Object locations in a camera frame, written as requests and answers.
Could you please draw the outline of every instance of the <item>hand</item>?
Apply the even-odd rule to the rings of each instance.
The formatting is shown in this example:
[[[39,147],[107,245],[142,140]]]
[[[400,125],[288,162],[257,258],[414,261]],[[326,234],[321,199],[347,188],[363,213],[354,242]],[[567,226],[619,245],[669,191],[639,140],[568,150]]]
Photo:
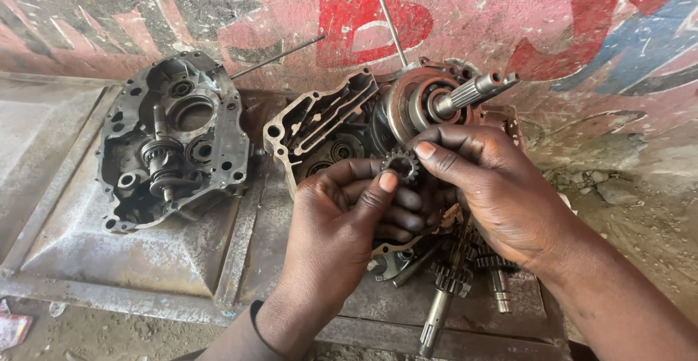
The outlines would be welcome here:
[[[421,205],[420,197],[398,188],[397,174],[380,167],[379,160],[342,160],[298,186],[284,270],[256,319],[279,355],[300,357],[339,313],[364,276],[381,221],[424,225],[392,205]]]
[[[536,166],[496,128],[439,125],[408,144],[425,169],[457,187],[485,241],[529,269],[562,256],[574,232],[592,231],[563,203]]]

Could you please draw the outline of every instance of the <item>graffiti wall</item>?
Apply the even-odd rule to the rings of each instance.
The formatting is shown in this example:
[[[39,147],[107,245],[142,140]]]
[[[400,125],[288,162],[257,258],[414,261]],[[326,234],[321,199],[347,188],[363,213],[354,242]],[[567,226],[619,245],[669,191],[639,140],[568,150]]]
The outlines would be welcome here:
[[[539,163],[584,166],[599,144],[625,144],[612,165],[632,169],[698,118],[698,0],[386,1],[409,60],[521,74],[497,100],[517,106]],[[236,83],[329,89],[358,65],[400,65],[378,0],[0,0],[0,68],[126,79],[201,49],[232,73],[319,33]]]

